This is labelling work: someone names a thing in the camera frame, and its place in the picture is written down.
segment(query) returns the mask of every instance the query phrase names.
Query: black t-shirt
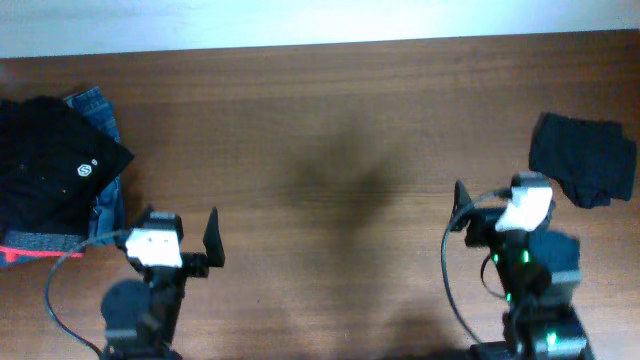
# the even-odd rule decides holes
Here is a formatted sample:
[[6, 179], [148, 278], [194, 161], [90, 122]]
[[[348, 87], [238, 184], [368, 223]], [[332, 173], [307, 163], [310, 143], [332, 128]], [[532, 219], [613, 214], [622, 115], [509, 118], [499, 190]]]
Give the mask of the black t-shirt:
[[60, 99], [3, 101], [0, 224], [23, 231], [86, 231], [93, 199], [132, 159]]

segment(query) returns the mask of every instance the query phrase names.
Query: folded clothing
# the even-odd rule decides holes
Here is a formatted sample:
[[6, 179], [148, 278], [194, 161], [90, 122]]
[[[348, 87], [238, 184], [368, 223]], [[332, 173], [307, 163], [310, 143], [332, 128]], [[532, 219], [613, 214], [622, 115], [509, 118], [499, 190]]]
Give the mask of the folded clothing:
[[[58, 256], [86, 238], [96, 195], [133, 158], [80, 113], [51, 97], [22, 104], [2, 101], [0, 149], [0, 251], [11, 257], [39, 250]], [[66, 237], [36, 241], [28, 234]], [[76, 240], [68, 241], [69, 236]]]
[[629, 200], [633, 192], [636, 144], [614, 122], [545, 114], [534, 134], [529, 168], [557, 180], [583, 208]]
[[[120, 134], [113, 115], [113, 104], [102, 95], [99, 87], [65, 98], [70, 107], [80, 112], [95, 127], [120, 143]], [[97, 236], [125, 226], [124, 200], [122, 198], [120, 175], [96, 196], [89, 220], [89, 236]], [[96, 245], [113, 244], [105, 240]]]

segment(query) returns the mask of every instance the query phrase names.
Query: white logo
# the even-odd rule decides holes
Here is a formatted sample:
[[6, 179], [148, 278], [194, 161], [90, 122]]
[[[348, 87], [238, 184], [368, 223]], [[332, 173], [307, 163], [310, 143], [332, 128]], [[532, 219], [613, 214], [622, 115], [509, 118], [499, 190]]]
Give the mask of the white logo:
[[82, 164], [78, 167], [78, 175], [82, 177], [87, 177], [91, 174], [91, 166], [87, 164]]

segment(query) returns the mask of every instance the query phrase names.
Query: pile of clothes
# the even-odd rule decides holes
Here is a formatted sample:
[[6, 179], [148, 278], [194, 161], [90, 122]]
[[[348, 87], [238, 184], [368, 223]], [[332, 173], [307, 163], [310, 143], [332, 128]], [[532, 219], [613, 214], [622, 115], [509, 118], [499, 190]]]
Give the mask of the pile of clothes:
[[124, 227], [119, 174], [133, 155], [119, 142], [113, 105], [97, 87], [0, 101], [0, 267]]

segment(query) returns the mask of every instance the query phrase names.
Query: white wall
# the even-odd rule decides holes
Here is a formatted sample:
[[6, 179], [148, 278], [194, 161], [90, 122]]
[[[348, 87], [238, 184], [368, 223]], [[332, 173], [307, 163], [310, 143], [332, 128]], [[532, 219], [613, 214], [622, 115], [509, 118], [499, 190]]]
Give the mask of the white wall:
[[638, 0], [0, 0], [0, 57], [639, 26]]

